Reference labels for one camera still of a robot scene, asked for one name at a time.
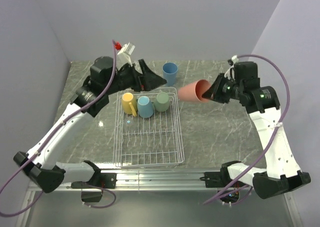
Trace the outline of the salmon pink plastic tumbler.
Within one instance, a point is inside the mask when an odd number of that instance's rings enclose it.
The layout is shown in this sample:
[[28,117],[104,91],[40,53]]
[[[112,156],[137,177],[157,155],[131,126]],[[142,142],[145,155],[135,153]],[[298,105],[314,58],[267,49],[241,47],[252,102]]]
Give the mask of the salmon pink plastic tumbler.
[[200,79],[181,87],[177,92],[177,96],[182,102],[207,103],[209,100],[203,98],[202,95],[209,90],[210,87],[210,82],[205,79]]

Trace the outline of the green plastic tumbler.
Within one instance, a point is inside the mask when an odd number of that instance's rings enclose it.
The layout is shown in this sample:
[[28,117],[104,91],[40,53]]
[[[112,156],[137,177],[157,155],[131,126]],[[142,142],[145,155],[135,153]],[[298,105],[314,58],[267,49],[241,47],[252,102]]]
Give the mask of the green plastic tumbler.
[[170,98],[166,92],[160,92],[156,95],[155,101],[153,102],[154,108],[158,112],[165,112],[170,107]]

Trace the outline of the light blue ceramic mug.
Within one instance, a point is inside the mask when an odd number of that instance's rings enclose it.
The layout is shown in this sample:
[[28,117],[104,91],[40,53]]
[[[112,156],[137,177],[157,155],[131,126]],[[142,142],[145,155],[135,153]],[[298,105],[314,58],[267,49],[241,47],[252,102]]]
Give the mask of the light blue ceramic mug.
[[147,96],[141,96],[137,100],[137,110],[140,117],[146,119],[154,114],[151,100]]

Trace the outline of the yellow ceramic mug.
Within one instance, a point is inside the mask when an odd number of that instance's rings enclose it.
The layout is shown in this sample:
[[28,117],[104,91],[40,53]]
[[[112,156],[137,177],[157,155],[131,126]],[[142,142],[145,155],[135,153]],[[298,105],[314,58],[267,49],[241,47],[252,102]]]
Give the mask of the yellow ceramic mug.
[[126,92],[121,97],[122,110],[125,114],[137,116],[138,106],[136,97],[130,93]]

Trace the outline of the clear faceted drinking glass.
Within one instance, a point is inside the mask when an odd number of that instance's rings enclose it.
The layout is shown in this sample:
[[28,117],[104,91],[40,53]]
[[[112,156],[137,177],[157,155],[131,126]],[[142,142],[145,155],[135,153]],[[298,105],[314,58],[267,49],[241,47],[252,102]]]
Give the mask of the clear faceted drinking glass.
[[123,120],[122,134],[132,135],[137,130],[137,119],[135,117],[127,117]]

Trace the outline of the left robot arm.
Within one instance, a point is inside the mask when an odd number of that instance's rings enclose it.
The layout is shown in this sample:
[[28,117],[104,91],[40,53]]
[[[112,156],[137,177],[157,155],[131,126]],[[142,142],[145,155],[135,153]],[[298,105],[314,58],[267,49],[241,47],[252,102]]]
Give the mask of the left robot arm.
[[84,183],[95,188],[101,182],[101,169],[89,160],[81,163],[60,163],[59,157],[72,138],[109,103],[109,96],[132,89],[149,92],[167,81],[155,74],[143,59],[135,64],[116,68],[116,59],[109,56],[97,58],[90,74],[72,96],[60,119],[49,132],[28,152],[19,151],[13,158],[24,174],[44,193],[51,193],[63,183]]

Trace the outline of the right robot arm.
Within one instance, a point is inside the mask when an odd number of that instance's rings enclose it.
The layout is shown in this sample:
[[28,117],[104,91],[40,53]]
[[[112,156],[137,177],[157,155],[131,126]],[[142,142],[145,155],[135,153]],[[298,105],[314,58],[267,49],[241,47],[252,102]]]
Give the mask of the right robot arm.
[[310,174],[301,170],[290,148],[283,126],[287,110],[281,110],[275,89],[261,86],[255,62],[230,60],[229,64],[230,69],[220,73],[202,97],[221,104],[239,101],[254,123],[263,151],[251,165],[237,160],[222,164],[223,189],[242,183],[268,199],[309,184]]

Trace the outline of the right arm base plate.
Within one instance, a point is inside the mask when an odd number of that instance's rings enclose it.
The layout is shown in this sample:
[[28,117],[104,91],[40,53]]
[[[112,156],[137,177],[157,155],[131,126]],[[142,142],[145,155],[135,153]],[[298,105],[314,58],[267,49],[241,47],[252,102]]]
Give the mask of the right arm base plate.
[[223,188],[232,181],[227,173],[221,173],[220,171],[205,172],[204,176],[199,179],[205,182],[206,188]]

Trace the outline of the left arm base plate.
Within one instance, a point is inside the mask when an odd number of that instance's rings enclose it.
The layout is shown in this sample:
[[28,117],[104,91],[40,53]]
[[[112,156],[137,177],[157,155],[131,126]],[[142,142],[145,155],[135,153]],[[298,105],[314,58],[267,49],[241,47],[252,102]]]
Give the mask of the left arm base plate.
[[71,183],[72,189],[104,188],[114,189],[116,187],[117,174],[115,172],[94,173],[88,181],[76,181]]

